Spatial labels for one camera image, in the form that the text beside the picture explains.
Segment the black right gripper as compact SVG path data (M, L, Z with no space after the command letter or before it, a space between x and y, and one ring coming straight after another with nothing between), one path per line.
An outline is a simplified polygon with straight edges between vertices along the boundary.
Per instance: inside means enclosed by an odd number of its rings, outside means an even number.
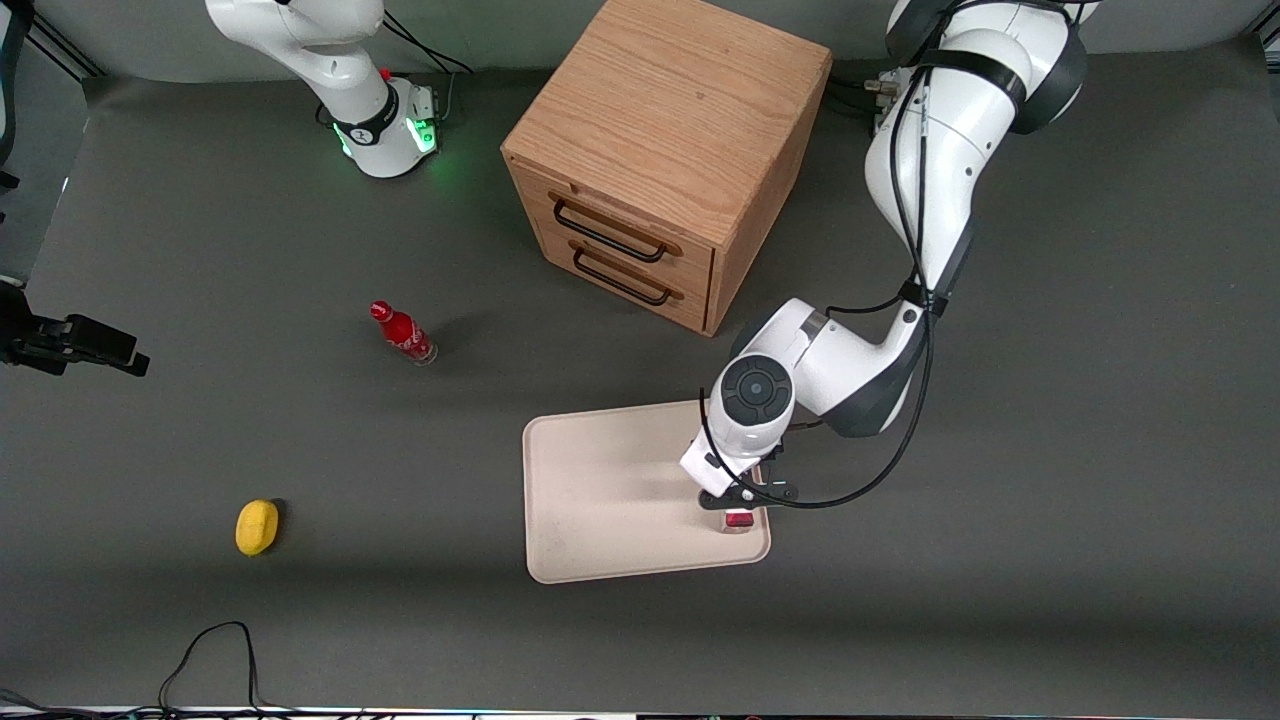
M137 338L93 318L70 314L63 319L35 314L26 292L1 282L1 361L49 375L88 363L145 377L150 357L137 352Z

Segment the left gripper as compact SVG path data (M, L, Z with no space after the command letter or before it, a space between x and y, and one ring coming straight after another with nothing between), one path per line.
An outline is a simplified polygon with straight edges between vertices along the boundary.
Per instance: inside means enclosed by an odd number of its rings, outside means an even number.
M680 468L698 484L701 510L719 511L719 533L733 534L733 512L740 511L740 532L756 527L753 510L782 506L800 500L795 486L774 478L774 460L781 443L762 459L718 456L703 436L695 438L680 459Z

